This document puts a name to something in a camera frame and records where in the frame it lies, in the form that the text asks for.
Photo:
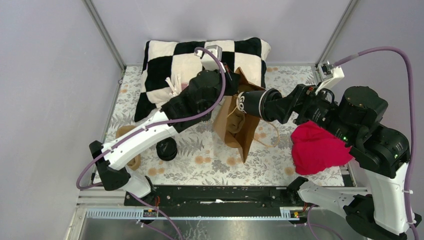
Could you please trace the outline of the brown cardboard cup carrier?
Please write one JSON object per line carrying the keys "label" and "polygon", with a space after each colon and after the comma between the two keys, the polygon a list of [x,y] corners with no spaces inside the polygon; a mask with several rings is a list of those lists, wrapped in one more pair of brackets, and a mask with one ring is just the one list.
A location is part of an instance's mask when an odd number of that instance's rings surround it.
{"label": "brown cardboard cup carrier", "polygon": [[231,134],[239,133],[245,123],[245,120],[245,113],[236,109],[226,119],[226,130]]}

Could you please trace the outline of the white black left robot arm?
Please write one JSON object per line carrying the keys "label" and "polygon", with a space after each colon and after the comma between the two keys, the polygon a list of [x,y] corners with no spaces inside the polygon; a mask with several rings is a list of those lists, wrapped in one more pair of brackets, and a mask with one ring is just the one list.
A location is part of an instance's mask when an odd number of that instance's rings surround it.
{"label": "white black left robot arm", "polygon": [[202,70],[189,81],[184,90],[162,105],[153,116],[117,139],[89,144],[101,185],[106,191],[118,189],[136,195],[144,206],[155,200],[153,185],[147,176],[136,173],[127,165],[130,160],[167,138],[211,116],[211,111],[224,96],[238,90],[240,75]]}

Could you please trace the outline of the black cup lid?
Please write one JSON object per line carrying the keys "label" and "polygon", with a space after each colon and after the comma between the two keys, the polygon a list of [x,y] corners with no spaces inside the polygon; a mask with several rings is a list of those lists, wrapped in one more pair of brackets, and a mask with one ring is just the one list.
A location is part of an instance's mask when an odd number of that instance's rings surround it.
{"label": "black cup lid", "polygon": [[259,103],[259,113],[264,121],[273,122],[278,118],[276,104],[277,100],[281,98],[282,94],[275,88],[270,88],[262,94]]}

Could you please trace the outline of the brown paper bag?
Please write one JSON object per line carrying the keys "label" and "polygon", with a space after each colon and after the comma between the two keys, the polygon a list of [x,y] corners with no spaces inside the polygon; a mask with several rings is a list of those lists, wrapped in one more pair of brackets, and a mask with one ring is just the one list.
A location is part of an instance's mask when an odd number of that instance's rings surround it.
{"label": "brown paper bag", "polygon": [[226,146],[238,149],[240,158],[245,163],[261,117],[242,112],[237,107],[237,97],[242,92],[259,91],[263,94],[266,90],[248,81],[240,67],[235,74],[239,77],[237,91],[234,95],[223,97],[223,104],[213,122],[213,130]]}

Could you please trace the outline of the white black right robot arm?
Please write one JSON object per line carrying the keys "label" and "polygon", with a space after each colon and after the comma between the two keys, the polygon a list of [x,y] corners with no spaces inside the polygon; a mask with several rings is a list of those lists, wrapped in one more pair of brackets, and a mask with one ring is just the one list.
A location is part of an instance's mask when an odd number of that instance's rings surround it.
{"label": "white black right robot arm", "polygon": [[368,179],[366,195],[345,195],[298,177],[288,185],[287,201],[318,205],[343,218],[362,236],[372,240],[405,240],[416,227],[415,216],[405,205],[405,183],[411,165],[407,137],[381,124],[388,102],[367,86],[349,87],[340,102],[327,97],[334,93],[315,85],[299,84],[287,96],[268,90],[259,104],[261,117],[268,122],[288,122],[297,114],[297,125],[313,122],[349,148]]}

